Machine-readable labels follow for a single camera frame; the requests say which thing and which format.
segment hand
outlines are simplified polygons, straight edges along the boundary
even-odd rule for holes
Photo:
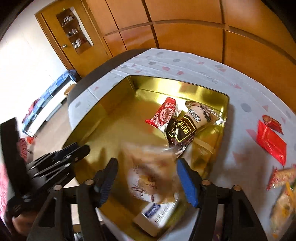
[[[38,212],[34,211],[24,212],[17,218],[12,218],[12,223],[15,230],[23,236],[28,236],[37,214]]]

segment blue bedding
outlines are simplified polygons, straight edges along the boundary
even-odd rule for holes
[[[29,129],[32,122],[35,120],[40,111],[44,106],[52,99],[52,97],[70,80],[76,82],[76,70],[67,70],[63,73],[56,81],[54,81],[51,86],[43,93],[36,105],[34,106],[30,115],[25,119],[22,131],[26,134],[26,131]]]

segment white patterned tablecloth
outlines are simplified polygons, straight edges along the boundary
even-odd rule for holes
[[[164,77],[194,83],[230,97],[223,141],[209,179],[217,186],[240,185],[253,205],[268,239],[269,215],[280,189],[266,191],[273,167],[281,164],[256,142],[258,120],[269,115],[278,120],[287,143],[287,163],[296,163],[296,115],[275,94],[245,74],[214,60],[190,53],[149,49],[126,61],[97,80],[68,108],[74,129],[88,111],[118,82],[128,75]],[[196,210],[189,210],[183,220],[161,240],[188,240]],[[130,240],[108,223],[118,240]]]

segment gold tin box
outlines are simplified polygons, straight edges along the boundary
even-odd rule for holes
[[[160,236],[151,237],[133,223],[133,218],[147,203],[135,199],[128,192],[120,146],[125,142],[163,147],[168,145],[160,130],[144,122],[154,116],[168,96],[206,104],[224,121],[227,118],[229,97],[223,93],[177,80],[127,76],[87,113],[64,144],[64,147],[73,142],[90,146],[90,154],[75,166],[79,183],[93,178],[98,170],[105,168],[111,157],[118,159],[119,171],[116,180],[108,201],[100,211],[136,241],[158,240]],[[185,112],[184,106],[180,116]],[[223,130],[224,123],[207,126],[192,142],[190,155],[184,153],[186,160],[190,161],[191,168],[197,170],[203,178],[211,170]],[[187,205],[185,199],[179,203],[163,232],[178,221]]]

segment door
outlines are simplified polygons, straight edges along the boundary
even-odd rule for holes
[[[81,77],[110,58],[81,0],[55,1],[41,14]]]

